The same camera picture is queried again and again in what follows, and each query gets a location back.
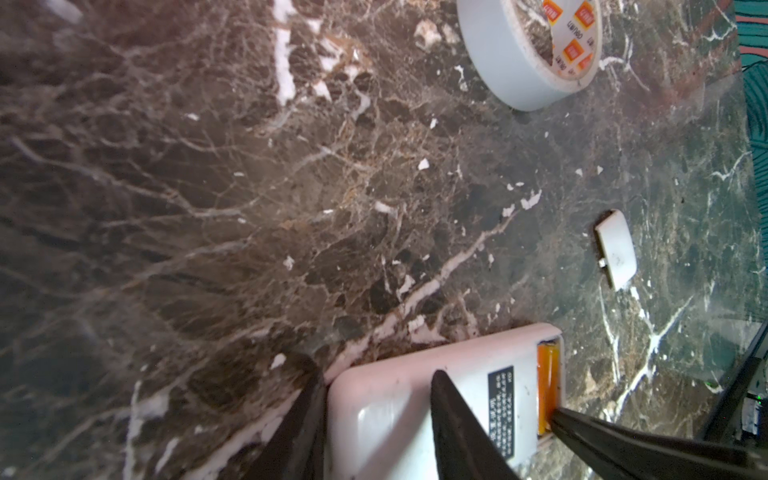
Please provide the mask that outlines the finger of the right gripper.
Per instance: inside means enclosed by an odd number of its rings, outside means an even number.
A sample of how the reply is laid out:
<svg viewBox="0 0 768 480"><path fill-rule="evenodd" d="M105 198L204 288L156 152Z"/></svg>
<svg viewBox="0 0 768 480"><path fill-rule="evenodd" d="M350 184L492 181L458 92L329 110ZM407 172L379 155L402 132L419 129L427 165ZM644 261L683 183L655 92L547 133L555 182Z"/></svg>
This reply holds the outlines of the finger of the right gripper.
<svg viewBox="0 0 768 480"><path fill-rule="evenodd" d="M648 434L566 408L554 410L555 436L603 479L765 479L755 451Z"/></svg>

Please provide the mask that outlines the orange battery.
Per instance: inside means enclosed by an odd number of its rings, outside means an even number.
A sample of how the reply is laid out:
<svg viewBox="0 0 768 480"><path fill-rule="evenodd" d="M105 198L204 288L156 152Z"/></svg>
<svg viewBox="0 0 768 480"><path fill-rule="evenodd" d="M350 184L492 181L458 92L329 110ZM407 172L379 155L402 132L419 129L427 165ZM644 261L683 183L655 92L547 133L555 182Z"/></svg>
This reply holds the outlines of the orange battery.
<svg viewBox="0 0 768 480"><path fill-rule="evenodd" d="M537 346L538 436L551 431L550 419L559 405L560 359L559 343L549 341Z"/></svg>

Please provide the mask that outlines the white red remote control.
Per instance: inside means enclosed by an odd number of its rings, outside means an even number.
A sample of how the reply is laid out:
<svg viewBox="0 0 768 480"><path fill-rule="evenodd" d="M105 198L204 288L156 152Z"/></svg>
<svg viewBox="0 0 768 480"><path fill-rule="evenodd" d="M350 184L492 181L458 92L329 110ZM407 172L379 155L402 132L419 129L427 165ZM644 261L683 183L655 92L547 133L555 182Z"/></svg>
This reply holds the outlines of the white red remote control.
<svg viewBox="0 0 768 480"><path fill-rule="evenodd" d="M356 366L330 385L327 479L435 479L430 412L433 374L445 371L485 433L517 467L553 438L538 436L537 346L559 343L559 405L565 396L564 341L536 323Z"/></svg>

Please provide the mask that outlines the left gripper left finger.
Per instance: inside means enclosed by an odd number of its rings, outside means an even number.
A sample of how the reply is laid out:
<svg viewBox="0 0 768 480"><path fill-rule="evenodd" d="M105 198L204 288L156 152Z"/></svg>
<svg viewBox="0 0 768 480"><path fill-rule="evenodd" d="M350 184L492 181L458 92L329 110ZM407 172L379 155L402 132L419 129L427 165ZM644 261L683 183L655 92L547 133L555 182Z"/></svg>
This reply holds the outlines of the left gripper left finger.
<svg viewBox="0 0 768 480"><path fill-rule="evenodd" d="M314 372L243 479L323 479L327 385Z"/></svg>

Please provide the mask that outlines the white battery cover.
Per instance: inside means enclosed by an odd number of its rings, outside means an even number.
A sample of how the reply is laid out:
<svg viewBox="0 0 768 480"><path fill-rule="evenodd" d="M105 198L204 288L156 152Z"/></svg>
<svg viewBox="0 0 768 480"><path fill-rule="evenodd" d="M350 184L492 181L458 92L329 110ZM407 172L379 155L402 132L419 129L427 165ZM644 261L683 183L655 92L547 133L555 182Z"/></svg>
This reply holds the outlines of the white battery cover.
<svg viewBox="0 0 768 480"><path fill-rule="evenodd" d="M613 289L620 291L630 283L638 269L627 219L620 210L611 210L594 231L602 251L599 265L607 271Z"/></svg>

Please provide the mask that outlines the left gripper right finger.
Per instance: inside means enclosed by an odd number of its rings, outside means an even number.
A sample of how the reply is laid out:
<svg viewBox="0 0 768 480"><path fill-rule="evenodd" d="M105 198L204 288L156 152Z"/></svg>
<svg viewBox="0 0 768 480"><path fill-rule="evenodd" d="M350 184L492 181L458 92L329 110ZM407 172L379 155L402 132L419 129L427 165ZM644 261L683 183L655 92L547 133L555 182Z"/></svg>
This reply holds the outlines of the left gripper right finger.
<svg viewBox="0 0 768 480"><path fill-rule="evenodd" d="M519 479L443 370L432 376L430 411L439 479Z"/></svg>

